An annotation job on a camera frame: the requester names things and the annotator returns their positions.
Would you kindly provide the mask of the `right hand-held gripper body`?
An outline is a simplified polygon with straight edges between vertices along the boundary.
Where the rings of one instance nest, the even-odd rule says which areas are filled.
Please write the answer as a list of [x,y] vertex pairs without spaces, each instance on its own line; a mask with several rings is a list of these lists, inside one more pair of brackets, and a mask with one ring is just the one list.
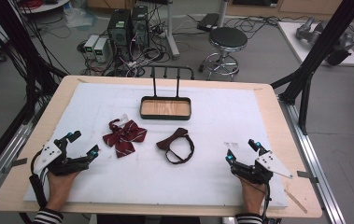
[[259,156],[253,165],[246,165],[236,160],[235,166],[231,167],[231,172],[253,184],[268,184],[273,174],[293,178],[293,174],[272,151]]

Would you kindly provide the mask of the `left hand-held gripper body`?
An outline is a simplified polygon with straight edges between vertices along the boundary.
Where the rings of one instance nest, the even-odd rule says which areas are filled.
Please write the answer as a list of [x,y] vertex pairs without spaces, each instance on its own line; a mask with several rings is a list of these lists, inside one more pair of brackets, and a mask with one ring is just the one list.
[[38,175],[41,171],[49,169],[54,175],[69,175],[88,169],[90,163],[86,157],[77,159],[66,157],[67,144],[68,141],[64,138],[48,141],[40,152],[33,173]]

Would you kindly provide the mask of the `striped red bow tie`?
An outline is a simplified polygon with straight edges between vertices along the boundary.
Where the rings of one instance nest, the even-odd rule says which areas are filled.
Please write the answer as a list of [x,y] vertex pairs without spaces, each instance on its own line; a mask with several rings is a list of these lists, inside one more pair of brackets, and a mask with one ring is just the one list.
[[103,136],[104,142],[109,147],[114,147],[117,158],[125,157],[135,152],[133,142],[142,143],[148,132],[139,127],[135,121],[129,119],[126,114],[108,123],[111,133]]

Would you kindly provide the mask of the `dark red bow tie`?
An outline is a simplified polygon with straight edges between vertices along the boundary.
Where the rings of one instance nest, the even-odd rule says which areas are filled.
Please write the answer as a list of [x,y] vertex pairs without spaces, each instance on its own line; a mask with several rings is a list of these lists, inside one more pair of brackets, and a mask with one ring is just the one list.
[[[185,138],[187,140],[187,142],[189,143],[190,154],[185,159],[179,157],[178,154],[176,154],[176,152],[174,152],[171,149],[171,144],[175,140],[177,140],[178,138]],[[183,163],[189,161],[194,153],[194,150],[195,150],[195,145],[189,136],[189,132],[184,128],[177,128],[175,130],[175,132],[173,134],[171,134],[169,137],[163,139],[162,141],[157,142],[156,146],[158,149],[163,150],[165,152],[166,159],[174,165],[183,164]],[[169,154],[173,154],[177,158],[177,160],[176,161],[171,160],[169,158]]]

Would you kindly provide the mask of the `black rack with wooden tray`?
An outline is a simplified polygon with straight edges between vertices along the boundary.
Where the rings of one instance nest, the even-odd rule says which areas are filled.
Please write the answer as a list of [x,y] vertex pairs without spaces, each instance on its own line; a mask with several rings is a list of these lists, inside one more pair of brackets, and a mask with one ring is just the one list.
[[[159,96],[156,86],[156,69],[163,69],[163,77],[167,78],[169,69],[176,69],[176,95]],[[153,95],[143,96],[140,101],[139,114],[142,119],[189,120],[191,118],[191,99],[179,95],[180,71],[182,66],[149,65],[152,78]]]

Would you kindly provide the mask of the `person's right hand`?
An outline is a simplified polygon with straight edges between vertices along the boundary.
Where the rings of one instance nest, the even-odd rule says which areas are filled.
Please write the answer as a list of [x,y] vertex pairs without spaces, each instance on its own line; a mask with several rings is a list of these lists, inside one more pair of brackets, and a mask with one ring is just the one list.
[[242,186],[244,211],[258,215],[265,197],[266,186],[264,184],[253,184],[244,178],[240,179],[240,183]]

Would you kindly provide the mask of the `person's left hand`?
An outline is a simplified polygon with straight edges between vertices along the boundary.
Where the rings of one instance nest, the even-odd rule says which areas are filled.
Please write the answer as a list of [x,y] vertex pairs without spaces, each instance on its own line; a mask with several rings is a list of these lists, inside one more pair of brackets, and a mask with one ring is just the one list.
[[69,197],[70,190],[79,172],[69,175],[57,176],[52,172],[47,173],[50,196],[46,207],[50,210],[60,212]]

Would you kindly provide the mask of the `thin wooden stick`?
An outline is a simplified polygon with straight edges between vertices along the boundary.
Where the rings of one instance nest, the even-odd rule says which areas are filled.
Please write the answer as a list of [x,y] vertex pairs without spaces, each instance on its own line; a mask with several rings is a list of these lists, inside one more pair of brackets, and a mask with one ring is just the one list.
[[284,189],[286,195],[302,210],[305,214],[307,214],[307,209],[295,198],[288,190]]

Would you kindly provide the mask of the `white foam board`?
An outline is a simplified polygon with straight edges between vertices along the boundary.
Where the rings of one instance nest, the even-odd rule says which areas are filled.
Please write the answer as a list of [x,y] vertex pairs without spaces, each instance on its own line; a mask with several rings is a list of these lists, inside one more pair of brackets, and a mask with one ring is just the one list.
[[[249,139],[269,147],[255,91],[181,87],[179,95],[191,99],[189,120],[141,119],[140,101],[153,95],[151,86],[80,83],[64,111],[53,138],[80,131],[81,137],[68,145],[71,158],[83,156],[93,146],[98,157],[75,180],[69,196],[72,203],[227,205],[242,202],[238,179],[225,160],[230,149],[238,161],[252,164],[258,154]],[[126,114],[148,130],[135,152],[117,158],[103,136],[108,123]],[[170,163],[156,143],[184,128],[195,145],[191,159]],[[185,159],[190,146],[178,138],[171,149]]]

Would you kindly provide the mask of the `person's dark lap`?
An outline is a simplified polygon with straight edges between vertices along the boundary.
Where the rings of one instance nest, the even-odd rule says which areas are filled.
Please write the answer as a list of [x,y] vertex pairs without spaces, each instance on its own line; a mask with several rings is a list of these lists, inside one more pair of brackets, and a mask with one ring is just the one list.
[[201,224],[199,217],[160,217],[151,219],[146,216],[98,215],[97,224]]

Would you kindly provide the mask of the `white floor platform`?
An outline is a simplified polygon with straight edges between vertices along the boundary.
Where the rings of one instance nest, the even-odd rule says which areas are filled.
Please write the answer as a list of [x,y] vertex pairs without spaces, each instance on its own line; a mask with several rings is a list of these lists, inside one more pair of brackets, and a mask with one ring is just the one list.
[[[302,22],[286,22],[279,21],[278,27],[285,37],[285,39],[289,42],[289,45],[294,52],[295,56],[301,63],[307,56],[308,52],[311,50],[312,46],[305,40],[299,40],[296,36],[296,30],[303,25]],[[347,56],[339,66],[352,66],[354,67],[354,50],[350,49],[349,56]]]

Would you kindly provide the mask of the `large black computer tower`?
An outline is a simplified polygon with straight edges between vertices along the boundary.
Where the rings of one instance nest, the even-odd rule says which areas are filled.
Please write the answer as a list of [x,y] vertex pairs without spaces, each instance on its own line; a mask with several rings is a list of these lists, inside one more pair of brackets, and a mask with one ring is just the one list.
[[113,11],[107,26],[109,40],[114,53],[118,51],[130,60],[129,46],[132,40],[131,12],[129,9],[117,8]]

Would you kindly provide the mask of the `white round table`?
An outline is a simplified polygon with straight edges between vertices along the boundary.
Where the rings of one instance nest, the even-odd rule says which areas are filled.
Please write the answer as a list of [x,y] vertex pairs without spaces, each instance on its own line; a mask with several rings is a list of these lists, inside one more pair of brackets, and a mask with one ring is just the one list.
[[19,10],[24,14],[50,11],[59,7],[69,7],[70,0],[21,0]]

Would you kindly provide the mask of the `metal clamp bracket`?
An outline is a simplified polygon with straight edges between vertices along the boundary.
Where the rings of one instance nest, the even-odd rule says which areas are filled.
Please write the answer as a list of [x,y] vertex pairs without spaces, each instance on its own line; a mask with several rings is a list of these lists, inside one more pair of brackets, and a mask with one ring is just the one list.
[[308,172],[297,171],[297,175],[302,178],[307,178],[312,184],[317,184],[319,182],[317,177],[314,177],[311,173]]
[[3,174],[8,174],[13,167],[24,165],[26,163],[27,163],[27,159],[26,158],[12,161],[9,165],[7,165],[7,166],[2,168],[2,173]]

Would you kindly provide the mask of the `black frame strut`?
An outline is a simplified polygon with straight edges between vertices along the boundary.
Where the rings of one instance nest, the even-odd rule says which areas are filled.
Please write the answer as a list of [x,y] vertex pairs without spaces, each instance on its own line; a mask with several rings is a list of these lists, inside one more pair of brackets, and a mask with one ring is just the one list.
[[287,105],[294,105],[296,97],[301,94],[298,127],[304,135],[307,135],[306,117],[312,77],[353,20],[354,0],[343,0],[301,65],[290,75],[271,84],[273,89],[288,84],[279,94],[279,99]]

